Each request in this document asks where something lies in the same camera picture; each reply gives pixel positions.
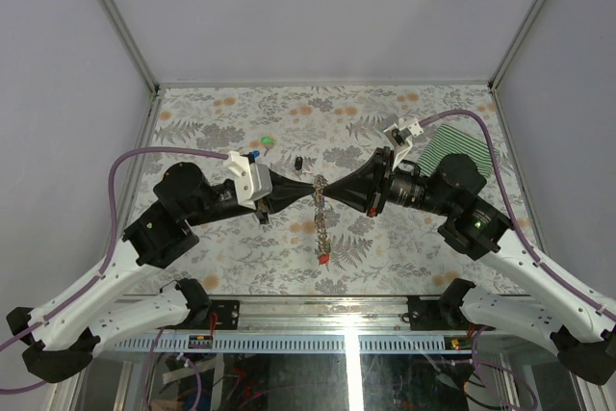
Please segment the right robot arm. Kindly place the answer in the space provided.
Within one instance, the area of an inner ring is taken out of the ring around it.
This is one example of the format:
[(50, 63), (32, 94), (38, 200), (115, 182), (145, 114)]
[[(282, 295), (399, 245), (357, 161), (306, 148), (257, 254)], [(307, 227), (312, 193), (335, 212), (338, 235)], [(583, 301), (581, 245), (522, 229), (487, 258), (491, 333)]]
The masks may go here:
[(530, 244), (512, 218), (479, 196), (486, 180), (465, 154), (445, 156), (425, 176), (399, 169), (377, 149), (358, 170), (324, 188), (326, 197), (373, 218), (388, 203), (442, 216), (438, 232), (454, 251), (496, 270), (536, 301), (507, 302), (469, 281), (455, 282), (439, 304), (441, 322), (487, 325), (552, 353), (569, 372), (596, 385), (615, 374), (615, 301)]

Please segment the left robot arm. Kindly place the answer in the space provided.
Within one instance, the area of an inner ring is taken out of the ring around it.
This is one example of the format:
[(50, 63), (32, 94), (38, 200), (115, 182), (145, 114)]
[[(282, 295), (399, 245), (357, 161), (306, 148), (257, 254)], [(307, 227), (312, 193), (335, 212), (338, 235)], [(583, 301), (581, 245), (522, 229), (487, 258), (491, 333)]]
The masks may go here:
[(59, 383), (105, 349), (142, 332), (206, 326), (212, 302), (193, 278), (181, 278), (148, 300), (113, 305), (195, 247), (197, 225), (251, 214), (266, 223), (314, 191), (262, 164), (232, 171), (234, 178), (212, 186), (196, 164), (173, 165), (154, 188), (156, 201), (123, 231), (110, 255), (48, 303), (13, 309), (7, 323), (26, 346), (26, 370), (44, 382)]

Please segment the floral table mat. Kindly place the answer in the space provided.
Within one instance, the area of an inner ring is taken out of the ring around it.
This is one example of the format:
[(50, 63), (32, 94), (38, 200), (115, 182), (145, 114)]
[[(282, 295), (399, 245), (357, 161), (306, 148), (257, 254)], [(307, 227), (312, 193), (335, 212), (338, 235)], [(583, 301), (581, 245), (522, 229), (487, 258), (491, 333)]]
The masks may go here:
[[(387, 144), (384, 118), (445, 113), (446, 124), (477, 140), (492, 139), (502, 182), (489, 181), (482, 196), (495, 206), (509, 199), (523, 231), (532, 231), (495, 104), (479, 85), (166, 89), (154, 109), (148, 136), (155, 152), (141, 163), (134, 216), (154, 201), (164, 172), (181, 161), (170, 153), (174, 146), (258, 150), (261, 161), (285, 177), (310, 182), (320, 174), (335, 181)], [(265, 147), (263, 137), (275, 146)], [(295, 170), (296, 157), (314, 175)], [(368, 218), (331, 200), (325, 210), (331, 243), (325, 265), (318, 262), (314, 202), (305, 197), (265, 226), (254, 216), (198, 226), (198, 246), (134, 293), (151, 295), (183, 277), (198, 279), (211, 295), (438, 295), (457, 277), (493, 293), (518, 292), (501, 274), (450, 249), (438, 233), (438, 217), (388, 205)]]

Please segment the green striped cloth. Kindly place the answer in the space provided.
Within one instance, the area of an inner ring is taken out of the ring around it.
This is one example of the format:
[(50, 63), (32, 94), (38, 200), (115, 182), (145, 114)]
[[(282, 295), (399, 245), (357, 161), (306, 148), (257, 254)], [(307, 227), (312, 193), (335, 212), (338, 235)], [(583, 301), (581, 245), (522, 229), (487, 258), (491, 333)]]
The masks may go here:
[(450, 154), (468, 155), (483, 177), (489, 179), (493, 175), (488, 145), (448, 124), (441, 125), (434, 132), (417, 163), (422, 173), (431, 175), (439, 163)]

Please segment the aluminium front rail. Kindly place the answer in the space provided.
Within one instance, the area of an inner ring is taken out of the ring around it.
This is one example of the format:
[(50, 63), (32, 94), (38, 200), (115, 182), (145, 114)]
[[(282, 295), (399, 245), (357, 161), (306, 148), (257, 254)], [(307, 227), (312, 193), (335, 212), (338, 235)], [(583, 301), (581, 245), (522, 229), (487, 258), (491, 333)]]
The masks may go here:
[(432, 317), (433, 296), (217, 297), (216, 326), (152, 329), (116, 352), (466, 355), (474, 332)]

